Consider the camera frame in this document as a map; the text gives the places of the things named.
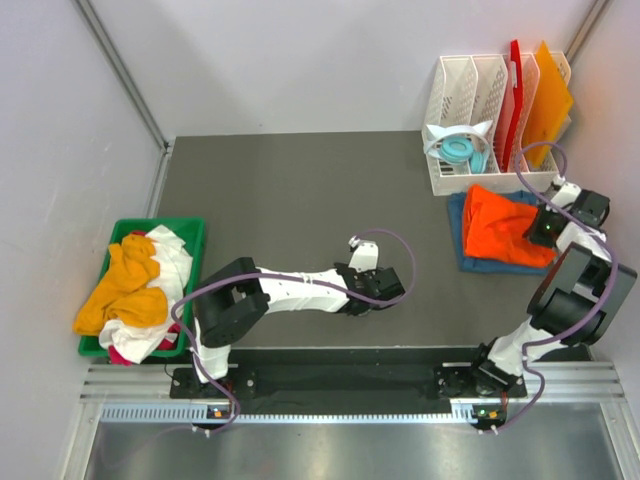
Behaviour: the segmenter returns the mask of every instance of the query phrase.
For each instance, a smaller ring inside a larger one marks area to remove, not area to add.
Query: green plastic tray
[[[205,223],[202,218],[125,218],[116,222],[111,234],[111,243],[120,243],[124,237],[131,232],[141,230],[149,232],[158,225],[164,225],[172,230],[177,236],[182,238],[185,243],[185,250],[193,257],[193,265],[191,266],[191,275],[184,289],[185,295],[193,291],[198,279],[200,278],[200,267],[202,266],[202,255],[204,253],[205,242]],[[100,279],[104,276],[109,268],[110,255],[107,255],[102,263],[100,271]],[[191,302],[184,307],[182,321],[190,326],[193,320],[193,312],[191,310]],[[187,347],[187,336],[184,332],[180,332],[178,340],[173,350],[158,350],[153,352],[151,357],[170,358],[180,355]],[[98,343],[98,337],[80,337],[78,352],[85,357],[107,357],[108,352]]]

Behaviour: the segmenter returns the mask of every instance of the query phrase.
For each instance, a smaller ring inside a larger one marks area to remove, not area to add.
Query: blue towel
[[[514,202],[536,205],[536,197],[530,192],[520,191],[507,193],[503,196]],[[466,193],[454,193],[449,197],[449,202],[447,203],[449,222],[451,223],[451,234],[453,235],[453,247],[456,251],[456,258],[458,259],[458,267],[460,270],[463,272],[517,273],[521,275],[544,275],[547,273],[547,268],[525,267],[499,262],[498,260],[467,257],[462,249],[462,212],[464,211],[466,198]]]

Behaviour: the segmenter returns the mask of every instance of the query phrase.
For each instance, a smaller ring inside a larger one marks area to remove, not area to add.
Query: gray table surface
[[[411,296],[365,317],[286,312],[263,318],[243,346],[477,345],[526,318],[537,276],[458,270],[446,197],[431,193],[419,132],[179,137],[158,216],[208,225],[202,277],[241,256],[278,271],[320,271],[348,261],[347,241],[383,227],[415,251]],[[410,263],[393,239],[381,266],[405,286]]]

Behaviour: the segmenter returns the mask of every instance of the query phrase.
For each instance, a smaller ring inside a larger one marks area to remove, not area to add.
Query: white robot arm
[[[581,321],[598,301],[611,273],[611,258],[596,238],[606,240],[600,227],[609,212],[609,199],[583,190],[558,177],[545,196],[589,227],[585,231],[547,206],[540,206],[529,240],[553,246],[559,257],[533,296],[530,315],[513,333],[481,345],[471,367],[472,381],[479,394],[507,392],[520,382],[523,373],[523,344],[548,340]],[[563,340],[534,345],[527,350],[527,362],[544,354],[577,344],[591,345],[609,326],[627,297],[637,273],[618,266],[614,289],[597,315],[583,328]]]
[[[197,355],[209,375],[214,379],[227,375],[231,344],[240,340],[265,315],[320,310],[359,316],[384,307],[354,299],[346,291],[382,302],[405,293],[393,268],[378,267],[378,246],[375,242],[354,237],[349,241],[349,247],[352,253],[349,263],[336,263],[335,268],[324,272],[283,274],[256,267],[253,259],[244,257],[200,284],[198,288],[246,273],[272,274],[272,278],[235,283],[194,299]],[[279,275],[299,281],[274,278]],[[322,283],[338,288],[328,288]],[[200,381],[206,383],[202,372],[196,371]]]

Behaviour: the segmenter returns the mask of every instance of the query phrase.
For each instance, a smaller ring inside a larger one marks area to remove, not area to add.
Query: yellow towel
[[[153,242],[141,235],[127,235],[122,244],[109,245],[109,270],[80,309],[73,331],[98,336],[107,320],[120,318],[133,327],[161,325],[167,318],[167,297],[158,287],[146,288],[160,275],[151,257]]]

